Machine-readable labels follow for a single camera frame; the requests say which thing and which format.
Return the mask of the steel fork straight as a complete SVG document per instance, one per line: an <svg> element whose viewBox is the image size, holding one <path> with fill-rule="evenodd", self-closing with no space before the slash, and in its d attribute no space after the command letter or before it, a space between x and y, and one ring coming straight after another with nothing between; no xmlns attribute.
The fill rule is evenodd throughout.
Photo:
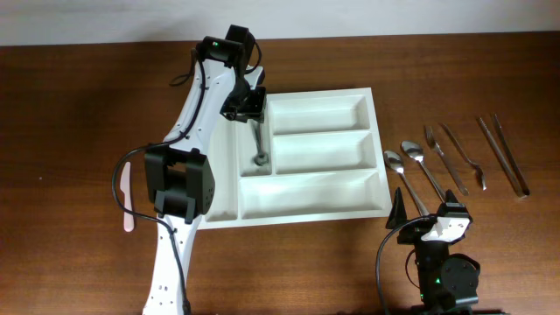
<svg viewBox="0 0 560 315"><path fill-rule="evenodd" d="M445 153L443 152L443 150L441 149L440 145L438 144L436 138L434 137L434 132L432 127L430 126L425 126L424 127L424 132L425 132L425 136L426 136L426 140L427 140L427 144L429 145L429 147L435 151L438 156L440 157L440 159L442 160L445 168L447 169L447 171L450 173L450 176L452 178L452 180L454 181L455 185L457 186L458 190L464 195L464 196L468 196L469 195L469 191L466 188L465 184L463 183L463 181L461 180L459 173L457 172L457 170L453 167L451 161L449 160L449 158L445 155Z"/></svg>

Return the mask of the steel fork curved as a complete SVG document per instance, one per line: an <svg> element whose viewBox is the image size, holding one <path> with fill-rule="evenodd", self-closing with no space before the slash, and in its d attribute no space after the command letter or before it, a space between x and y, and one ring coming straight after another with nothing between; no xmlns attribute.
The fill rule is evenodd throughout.
<svg viewBox="0 0 560 315"><path fill-rule="evenodd" d="M459 140L455 137L455 135L453 134L451 129L445 123L441 122L440 126L444 129L444 132L451 139L451 141L453 142L454 146L458 150L461 157L474 169L475 176L476 176L476 179L478 180L479 186L483 191L485 191L487 189L487 182L486 182L486 177L485 177L485 174L484 174L481 166L478 163L471 160L467 156L465 150L463 149L463 147L459 143Z"/></svg>

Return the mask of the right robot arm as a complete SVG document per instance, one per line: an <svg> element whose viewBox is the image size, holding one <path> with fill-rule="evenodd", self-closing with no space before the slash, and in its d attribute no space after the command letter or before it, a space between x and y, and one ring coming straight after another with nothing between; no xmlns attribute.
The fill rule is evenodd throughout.
<svg viewBox="0 0 560 315"><path fill-rule="evenodd" d="M471 314L479 302L480 264L449 247L463 240L473 223L464 204L451 191L435 213L408 219L400 189L395 191L386 229L400 245L412 245L416 257L418 288L422 303L412 314Z"/></svg>

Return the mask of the steel tablespoon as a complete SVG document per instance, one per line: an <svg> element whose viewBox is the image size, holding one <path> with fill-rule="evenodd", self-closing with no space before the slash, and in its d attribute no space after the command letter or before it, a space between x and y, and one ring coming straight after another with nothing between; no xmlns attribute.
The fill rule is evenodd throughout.
<svg viewBox="0 0 560 315"><path fill-rule="evenodd" d="M383 159L386 166L391 170L393 170L394 172L396 172L401 178L402 182L405 184L411 198L413 199L416 205L416 208L418 209L418 212L422 216L427 216L429 214L427 207L420 200L419 196L416 194L416 191L413 189L412 185L407 180L404 174L404 163L402 157L398 153L392 150L385 150L383 152Z"/></svg>
<svg viewBox="0 0 560 315"><path fill-rule="evenodd" d="M435 177L432 175L428 167L426 166L424 159L424 150L419 143L411 142L411 141L402 141L401 142L401 149L402 151L409 156L410 158L414 159L421 167L423 172L425 173L426 177L434 187L434 190L437 193L439 199L444 202L445 201L445 192Z"/></svg>

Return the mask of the small teaspoon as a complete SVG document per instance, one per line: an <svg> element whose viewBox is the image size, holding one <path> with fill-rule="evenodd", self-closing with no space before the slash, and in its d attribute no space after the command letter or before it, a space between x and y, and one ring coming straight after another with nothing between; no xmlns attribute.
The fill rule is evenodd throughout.
<svg viewBox="0 0 560 315"><path fill-rule="evenodd" d="M256 154L253 157L253 162L258 166L264 166L270 160L268 153L263 148L262 125L257 121L252 121L251 126L256 147Z"/></svg>

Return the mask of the white plastic knife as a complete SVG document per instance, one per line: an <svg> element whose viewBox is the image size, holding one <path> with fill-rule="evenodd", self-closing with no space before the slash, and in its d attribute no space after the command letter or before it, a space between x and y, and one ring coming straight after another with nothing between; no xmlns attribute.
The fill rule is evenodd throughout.
<svg viewBox="0 0 560 315"><path fill-rule="evenodd" d="M132 206L132 195L130 189L130 171L131 171L131 162L126 162L124 167L122 168L122 173L120 177L120 185L119 188L123 193L124 197L124 207L129 210L133 211ZM123 229L125 232L132 232L135 229L135 219L134 216L130 213L125 212L123 215Z"/></svg>

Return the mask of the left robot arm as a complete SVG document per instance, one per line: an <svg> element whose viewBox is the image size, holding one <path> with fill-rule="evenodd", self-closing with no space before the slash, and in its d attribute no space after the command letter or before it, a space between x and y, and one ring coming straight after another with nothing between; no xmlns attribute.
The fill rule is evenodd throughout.
<svg viewBox="0 0 560 315"><path fill-rule="evenodd" d="M215 194L210 140L220 119L263 123L264 70L249 64L258 48L250 30L239 25L230 25L225 38L204 37L192 52L192 85L178 120L161 144L145 151L158 234L145 314L192 311L186 279L193 241Z"/></svg>

